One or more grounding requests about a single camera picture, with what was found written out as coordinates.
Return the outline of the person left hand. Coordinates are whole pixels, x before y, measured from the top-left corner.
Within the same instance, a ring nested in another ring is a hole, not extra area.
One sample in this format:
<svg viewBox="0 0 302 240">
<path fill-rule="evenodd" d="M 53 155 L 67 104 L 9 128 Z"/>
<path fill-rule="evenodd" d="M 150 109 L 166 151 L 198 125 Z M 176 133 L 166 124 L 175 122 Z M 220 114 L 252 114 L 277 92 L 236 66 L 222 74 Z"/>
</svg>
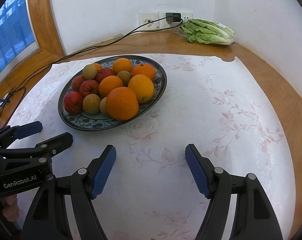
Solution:
<svg viewBox="0 0 302 240">
<path fill-rule="evenodd" d="M 4 207 L 2 213 L 9 222 L 15 222 L 19 218 L 20 210 L 18 208 L 17 195 L 12 195 L 3 198 Z"/>
</svg>

